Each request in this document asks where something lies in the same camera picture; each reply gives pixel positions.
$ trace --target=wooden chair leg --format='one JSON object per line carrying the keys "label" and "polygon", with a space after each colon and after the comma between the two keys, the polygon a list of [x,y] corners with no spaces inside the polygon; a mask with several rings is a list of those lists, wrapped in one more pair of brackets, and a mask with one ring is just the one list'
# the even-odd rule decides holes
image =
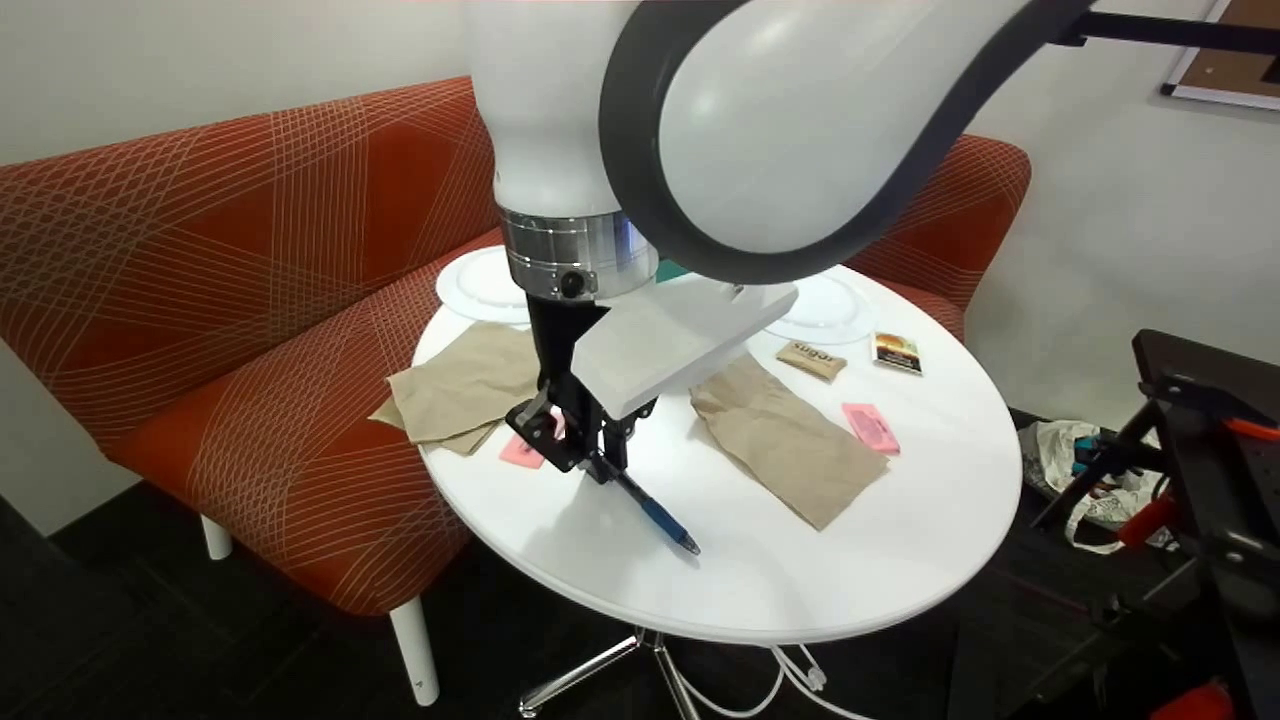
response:
{"label": "wooden chair leg", "polygon": [[217,520],[199,516],[199,534],[205,534],[206,562],[226,562],[233,557],[233,534],[226,527],[218,527]]}
{"label": "wooden chair leg", "polygon": [[413,699],[419,708],[431,708],[439,698],[439,679],[434,679],[424,601],[406,601],[406,603],[391,609],[391,628],[397,628],[401,662],[405,662],[405,674],[413,685]]}

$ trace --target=small card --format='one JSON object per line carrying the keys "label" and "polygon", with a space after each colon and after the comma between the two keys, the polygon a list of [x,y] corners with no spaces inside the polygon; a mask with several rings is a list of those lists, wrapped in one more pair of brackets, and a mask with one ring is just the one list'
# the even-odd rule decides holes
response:
{"label": "small card", "polygon": [[921,349],[904,337],[875,331],[875,366],[921,377]]}
{"label": "small card", "polygon": [[519,438],[509,439],[509,448],[500,453],[503,464],[516,467],[542,467],[542,455],[535,448],[526,448]]}
{"label": "small card", "polygon": [[798,371],[808,371],[808,377],[816,377],[822,384],[831,384],[848,366],[842,356],[827,356],[827,354],[808,349],[808,344],[788,344],[788,349],[774,354],[774,359],[782,359],[782,366],[793,366],[793,369],[798,369]]}
{"label": "small card", "polygon": [[839,403],[839,407],[842,407],[848,433],[856,439],[862,439],[875,455],[895,455],[901,453],[901,446],[895,446],[895,438],[883,426],[875,403]]}

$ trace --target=table base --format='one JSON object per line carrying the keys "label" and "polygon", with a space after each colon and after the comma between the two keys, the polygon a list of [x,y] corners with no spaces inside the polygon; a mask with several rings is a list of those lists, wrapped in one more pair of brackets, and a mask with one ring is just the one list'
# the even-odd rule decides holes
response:
{"label": "table base", "polygon": [[609,674],[611,663],[635,656],[640,647],[652,653],[652,663],[655,663],[655,674],[663,676],[680,720],[701,720],[690,698],[687,698],[684,685],[674,679],[674,663],[672,663],[669,642],[655,637],[655,632],[632,632],[632,637],[623,637],[619,643],[604,647],[598,656],[589,656],[584,663],[566,668],[565,676],[557,676],[557,679],[522,691],[522,698],[519,698],[519,718],[522,718],[522,720],[535,720],[535,713],[538,713],[542,706],[553,706],[557,698],[570,691],[574,685]]}

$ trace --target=round white table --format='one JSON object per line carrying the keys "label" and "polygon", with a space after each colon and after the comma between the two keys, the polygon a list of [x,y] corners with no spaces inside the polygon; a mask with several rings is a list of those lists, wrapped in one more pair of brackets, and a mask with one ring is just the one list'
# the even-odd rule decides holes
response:
{"label": "round white table", "polygon": [[[1007,403],[915,303],[848,269],[808,285],[819,300],[848,294],[856,309],[835,331],[779,323],[848,359],[835,384],[779,366],[788,337],[774,330],[747,354],[831,426],[842,428],[839,403],[875,403],[901,439],[888,473],[822,534],[720,455],[687,395],[661,395],[628,448],[632,476],[695,537],[701,557],[672,554],[616,483],[503,464],[512,428],[496,428],[476,455],[427,448],[434,488],[512,567],[632,628],[772,647],[868,637],[928,614],[987,563],[1010,524],[1021,446]],[[439,309],[414,366],[469,323]],[[915,342],[925,377],[873,366],[875,331]]]}

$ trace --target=black floor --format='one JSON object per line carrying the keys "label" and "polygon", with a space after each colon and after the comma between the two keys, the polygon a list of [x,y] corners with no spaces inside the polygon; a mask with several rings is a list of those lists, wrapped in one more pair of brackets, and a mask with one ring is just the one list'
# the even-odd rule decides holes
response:
{"label": "black floor", "polygon": [[[848,643],[816,647],[827,699],[888,720],[945,720],[1007,706],[1086,632],[1117,563],[1021,539],[959,601]],[[0,508],[0,718],[2,720],[503,720],[522,688],[619,642],[623,628],[526,584],[472,546],[427,597],[444,698],[419,713],[382,619],[338,617],[246,554],[206,563],[196,516],[131,488],[61,534],[26,537]],[[695,685],[750,706],[765,653],[672,643]],[[557,699],[548,720],[674,718],[647,656]],[[827,718],[782,691],[774,720]]]}

